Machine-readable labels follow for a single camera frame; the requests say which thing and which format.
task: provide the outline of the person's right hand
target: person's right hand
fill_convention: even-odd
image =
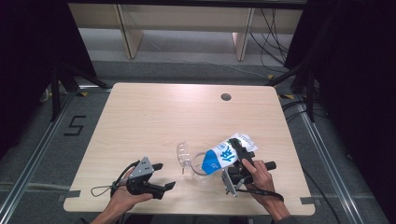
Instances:
[[[254,161],[254,166],[245,159],[242,159],[242,163],[251,173],[253,177],[253,185],[248,184],[247,189],[257,190],[264,189],[272,192],[275,191],[273,178],[268,173],[267,168],[263,161]],[[265,210],[273,217],[274,221],[279,221],[284,217],[289,217],[290,213],[286,208],[286,205],[277,197],[274,196],[262,196],[260,194],[251,194],[256,201],[261,204]]]

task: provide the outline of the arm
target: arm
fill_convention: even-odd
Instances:
[[[265,189],[272,192],[275,191],[274,182],[270,173],[263,161],[254,161],[254,166],[247,160],[243,159],[242,163],[250,171],[253,177],[253,183],[256,188]],[[252,185],[247,185],[247,189],[256,189]],[[261,204],[265,210],[271,215],[275,222],[279,222],[282,219],[294,219],[290,217],[290,213],[286,205],[280,201],[277,197],[273,196],[261,196],[259,194],[251,194],[256,201]]]
[[[111,224],[115,223],[120,217],[131,210],[137,203],[142,203],[152,199],[152,195],[145,193],[132,195],[125,186],[118,187],[110,199],[106,209],[92,222],[92,224]]]

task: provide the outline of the gray floor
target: gray floor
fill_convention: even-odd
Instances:
[[[243,62],[234,55],[231,34],[206,32],[146,31],[136,58],[127,60],[119,31],[81,29],[87,49],[99,78],[109,84],[118,81],[170,82],[170,83],[217,83],[233,85],[263,85],[268,75],[281,73],[262,66],[261,50],[249,39]],[[281,35],[281,43],[288,46],[292,36]],[[280,59],[277,50],[272,49]],[[285,71],[270,56],[263,55],[264,64]],[[279,94],[290,93],[292,78],[279,84]],[[90,83],[79,80],[81,85]],[[62,200],[71,185],[93,130],[109,95],[107,91],[90,91],[87,96],[76,96],[64,113],[59,128],[49,144],[40,165],[23,194],[19,205],[8,223],[80,223],[84,217],[93,220],[96,213],[68,213],[63,210]],[[280,100],[287,104],[292,100]],[[367,188],[353,161],[345,154],[346,149],[332,123],[319,104],[315,104],[316,125],[335,161],[338,171],[352,194],[364,223],[388,223],[371,191]],[[0,201],[3,201],[12,184],[17,181],[24,164],[38,145],[50,124],[51,102],[40,106],[26,127],[18,145],[8,151],[0,161]],[[296,106],[285,111],[289,118],[298,113]],[[75,130],[68,128],[74,116],[85,119],[79,136],[64,136]],[[317,153],[301,116],[288,122],[302,166],[312,175],[329,199],[341,223],[349,223],[347,213]],[[311,217],[298,217],[301,223],[336,223],[334,215],[312,181],[306,178],[312,196],[318,201],[316,213]],[[163,223],[191,223],[176,217],[163,217]],[[266,216],[253,217],[254,223],[270,223]]]

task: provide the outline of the person's left hand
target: person's left hand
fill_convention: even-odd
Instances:
[[[124,178],[132,172],[134,167],[128,171]],[[132,195],[125,185],[120,186],[114,192],[105,211],[103,211],[93,223],[114,223],[120,217],[131,210],[137,203],[142,203],[152,199],[152,194],[144,193],[140,195]]]

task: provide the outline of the wire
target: wire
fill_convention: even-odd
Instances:
[[[94,194],[94,193],[93,193],[93,191],[94,191],[95,189],[103,189],[103,188],[107,188],[107,189],[105,189],[102,193],[99,193],[99,194]],[[109,189],[111,189],[111,186],[99,186],[99,187],[94,187],[94,188],[91,189],[91,195],[92,195],[93,197],[99,197],[99,196],[101,196],[102,194],[106,193]]]
[[[253,40],[256,42],[256,44],[259,45],[259,47],[262,49],[262,51],[265,50],[265,52],[267,52],[270,56],[272,56],[272,57],[273,57],[275,60],[277,60],[279,63],[283,63],[283,62],[280,61],[275,55],[273,55],[273,54],[272,54],[271,52],[269,52],[267,49],[265,49],[264,47],[262,47],[262,45],[260,45],[260,43],[256,40],[256,38],[254,37],[254,35],[253,35],[252,33],[250,33],[250,35],[251,35],[251,37],[253,38]],[[272,68],[269,68],[269,67],[265,66],[265,64],[264,64],[263,61],[262,61],[262,66],[264,66],[266,69],[271,70],[271,71],[274,71],[274,72],[286,73],[286,72],[284,72],[284,71],[279,71],[279,70],[272,69]]]
[[[256,40],[256,38],[254,37],[254,35],[252,33],[250,33],[250,36],[253,38],[253,40],[256,42],[257,45],[259,45],[259,47],[264,50],[267,54],[269,54],[271,57],[273,57],[277,62],[279,62],[280,64],[284,64],[282,61],[280,61],[274,54],[272,54],[270,51],[268,51],[264,46],[262,46],[259,41]]]
[[[337,219],[337,223],[341,223],[340,218],[337,216],[337,214],[335,213],[334,208],[332,207],[332,204],[329,202],[329,200],[327,199],[326,195],[320,189],[320,187],[318,186],[317,182],[314,180],[314,178],[312,178],[312,176],[305,170],[305,168],[303,166],[302,166],[302,168],[303,168],[303,172],[306,174],[306,176],[308,176],[308,178],[312,181],[312,183],[318,189],[318,191],[322,195],[324,201],[326,201],[327,205],[329,205],[330,209],[332,210],[332,214],[334,215],[335,219]]]
[[[305,100],[302,100],[302,101],[294,101],[294,102],[282,105],[283,112],[285,112],[288,108],[290,108],[293,105],[304,104],[304,103],[305,103]]]
[[[286,122],[291,122],[293,119],[297,118],[299,115],[301,115],[301,114],[303,114],[303,113],[305,113],[305,112],[306,112],[306,110],[300,111],[300,112],[297,112],[297,113],[295,113],[295,114],[292,114],[292,115],[288,116],[288,117],[286,118]]]
[[[288,53],[289,50],[288,50],[286,47],[284,47],[282,44],[279,43],[279,39],[277,38],[276,20],[275,20],[275,18],[276,18],[276,9],[273,8],[272,12],[273,12],[273,15],[272,15],[272,22],[271,22],[271,25],[269,24],[269,22],[268,22],[268,20],[267,20],[267,18],[266,18],[266,16],[265,16],[263,10],[262,10],[262,17],[265,19],[265,23],[267,24],[268,32],[269,32],[266,39],[268,39],[269,35],[271,35],[271,36],[273,37],[273,39],[275,40],[275,42],[277,43],[278,47],[273,46],[273,45],[270,44],[268,41],[266,41],[266,42],[268,42],[268,44],[270,44],[273,48],[278,49],[279,52],[280,52],[280,55],[282,56],[282,59],[283,59],[284,61],[286,61],[286,56],[285,56],[284,53],[285,53],[285,52]]]

